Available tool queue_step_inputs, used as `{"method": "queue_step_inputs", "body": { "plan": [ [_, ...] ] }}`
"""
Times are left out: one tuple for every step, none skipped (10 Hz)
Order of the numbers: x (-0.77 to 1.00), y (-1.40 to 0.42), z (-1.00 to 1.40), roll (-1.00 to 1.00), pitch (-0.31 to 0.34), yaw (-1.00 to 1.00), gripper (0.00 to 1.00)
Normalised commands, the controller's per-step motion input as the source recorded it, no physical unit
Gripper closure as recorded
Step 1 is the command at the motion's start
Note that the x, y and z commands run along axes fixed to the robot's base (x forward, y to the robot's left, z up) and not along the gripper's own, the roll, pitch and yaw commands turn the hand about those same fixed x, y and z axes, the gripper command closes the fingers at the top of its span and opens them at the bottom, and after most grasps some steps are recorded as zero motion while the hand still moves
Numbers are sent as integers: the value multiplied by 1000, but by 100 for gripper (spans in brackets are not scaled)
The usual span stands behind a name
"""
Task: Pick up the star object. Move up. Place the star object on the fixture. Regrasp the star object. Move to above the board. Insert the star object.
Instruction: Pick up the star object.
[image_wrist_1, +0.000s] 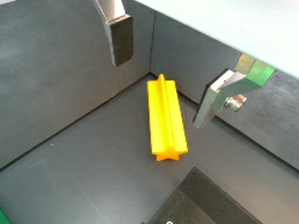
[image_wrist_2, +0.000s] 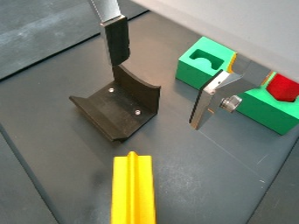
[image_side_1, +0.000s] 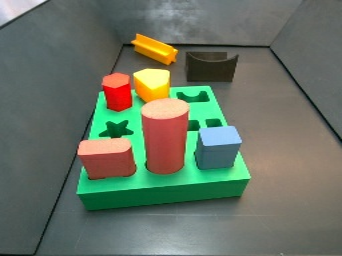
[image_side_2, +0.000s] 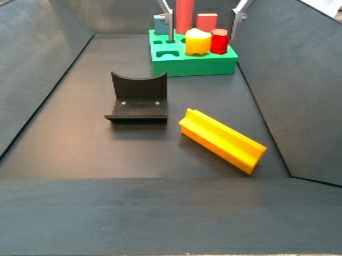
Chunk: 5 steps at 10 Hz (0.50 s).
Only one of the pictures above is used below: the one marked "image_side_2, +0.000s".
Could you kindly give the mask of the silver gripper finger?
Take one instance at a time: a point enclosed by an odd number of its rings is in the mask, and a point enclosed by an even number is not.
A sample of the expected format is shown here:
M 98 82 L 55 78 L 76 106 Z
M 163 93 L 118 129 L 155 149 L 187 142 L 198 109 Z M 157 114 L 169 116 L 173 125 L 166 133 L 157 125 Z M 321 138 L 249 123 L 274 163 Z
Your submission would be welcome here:
M 163 11 L 162 19 L 169 26 L 169 40 L 174 40 L 174 11 L 169 6 L 166 0 L 157 0 L 159 7 Z
M 231 10 L 233 12 L 231 37 L 235 37 L 238 24 L 247 18 L 246 11 L 252 3 L 253 3 L 253 0 L 241 0 L 237 7 Z

